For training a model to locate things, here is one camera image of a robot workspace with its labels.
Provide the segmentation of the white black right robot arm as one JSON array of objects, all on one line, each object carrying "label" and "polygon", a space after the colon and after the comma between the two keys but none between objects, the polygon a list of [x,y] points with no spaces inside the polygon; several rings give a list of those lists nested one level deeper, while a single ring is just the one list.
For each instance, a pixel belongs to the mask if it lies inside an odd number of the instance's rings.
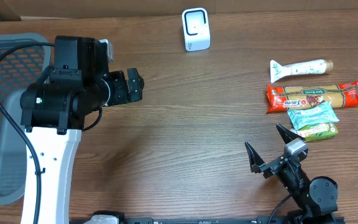
[{"label": "white black right robot arm", "polygon": [[[253,173],[262,173],[265,179],[277,176],[288,191],[286,196],[273,210],[269,217],[260,217],[259,223],[344,223],[343,218],[335,218],[338,210],[337,183],[326,176],[309,179],[301,168],[301,161],[308,155],[306,139],[288,130],[281,124],[276,128],[281,135],[285,147],[283,155],[268,164],[256,150],[245,142]],[[276,216],[278,209],[292,198],[298,210],[290,211],[285,216]]]}]

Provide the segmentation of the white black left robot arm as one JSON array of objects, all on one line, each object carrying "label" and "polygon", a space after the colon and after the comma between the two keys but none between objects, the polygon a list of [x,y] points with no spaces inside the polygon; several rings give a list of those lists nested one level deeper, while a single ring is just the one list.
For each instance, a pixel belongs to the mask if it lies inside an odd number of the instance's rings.
[{"label": "white black left robot arm", "polygon": [[21,223],[68,223],[71,177],[85,117],[107,106],[142,99],[136,68],[109,71],[112,44],[89,37],[58,36],[54,65],[45,81],[21,95],[21,124],[34,147],[27,156]]}]

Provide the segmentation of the teal snack packet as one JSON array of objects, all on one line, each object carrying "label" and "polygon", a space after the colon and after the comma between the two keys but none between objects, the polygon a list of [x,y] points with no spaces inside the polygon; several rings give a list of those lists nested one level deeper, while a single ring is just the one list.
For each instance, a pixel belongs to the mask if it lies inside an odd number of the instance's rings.
[{"label": "teal snack packet", "polygon": [[312,124],[339,122],[339,119],[329,102],[321,103],[320,105],[307,110],[291,110],[287,113],[296,130]]}]

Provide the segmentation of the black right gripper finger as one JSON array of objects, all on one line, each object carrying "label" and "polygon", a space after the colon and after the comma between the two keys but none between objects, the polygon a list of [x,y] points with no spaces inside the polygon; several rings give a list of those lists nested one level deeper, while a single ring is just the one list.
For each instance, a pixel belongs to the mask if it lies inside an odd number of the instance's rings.
[{"label": "black right gripper finger", "polygon": [[289,142],[291,142],[297,138],[301,139],[302,141],[305,141],[304,137],[290,131],[289,129],[285,128],[281,124],[276,124],[276,128],[277,128],[279,134],[281,135],[285,144],[288,144]]},{"label": "black right gripper finger", "polygon": [[247,149],[250,170],[253,173],[261,173],[261,167],[265,165],[264,160],[259,156],[259,154],[255,151],[255,149],[249,144],[248,141],[245,142],[245,147]]}]

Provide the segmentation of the red orange pasta packet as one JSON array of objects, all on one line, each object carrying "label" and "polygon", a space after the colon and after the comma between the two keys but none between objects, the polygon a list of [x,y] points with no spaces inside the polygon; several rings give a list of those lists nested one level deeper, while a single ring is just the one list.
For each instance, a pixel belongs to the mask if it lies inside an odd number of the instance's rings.
[{"label": "red orange pasta packet", "polygon": [[332,108],[358,106],[358,81],[318,86],[267,85],[267,113],[307,110],[323,103]]}]

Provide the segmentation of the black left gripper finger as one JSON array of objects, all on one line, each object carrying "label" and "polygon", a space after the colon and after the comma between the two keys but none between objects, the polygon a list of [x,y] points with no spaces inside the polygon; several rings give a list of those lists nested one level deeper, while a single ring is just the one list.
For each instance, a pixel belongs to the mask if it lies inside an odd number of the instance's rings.
[{"label": "black left gripper finger", "polygon": [[142,92],[144,88],[144,79],[139,75],[136,68],[132,69],[135,76],[135,82],[137,83],[137,88],[135,90],[135,99],[134,101],[140,101],[142,100]]},{"label": "black left gripper finger", "polygon": [[136,68],[127,69],[130,102],[137,100],[137,75]]}]

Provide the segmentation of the white tube gold cap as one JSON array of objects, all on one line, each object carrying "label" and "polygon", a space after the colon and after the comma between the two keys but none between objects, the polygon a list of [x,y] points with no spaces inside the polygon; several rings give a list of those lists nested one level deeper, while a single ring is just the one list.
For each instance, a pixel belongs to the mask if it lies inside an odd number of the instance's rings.
[{"label": "white tube gold cap", "polygon": [[332,60],[312,60],[307,62],[280,65],[275,60],[270,61],[270,82],[275,83],[281,78],[294,75],[325,74],[333,70]]}]

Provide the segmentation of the green tea packet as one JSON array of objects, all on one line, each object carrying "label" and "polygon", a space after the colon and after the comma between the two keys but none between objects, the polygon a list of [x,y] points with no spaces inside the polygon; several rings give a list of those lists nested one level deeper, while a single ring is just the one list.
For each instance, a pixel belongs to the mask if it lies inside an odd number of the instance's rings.
[{"label": "green tea packet", "polygon": [[311,124],[306,125],[299,130],[291,129],[290,131],[303,137],[305,142],[329,139],[338,133],[337,127],[334,123]]}]

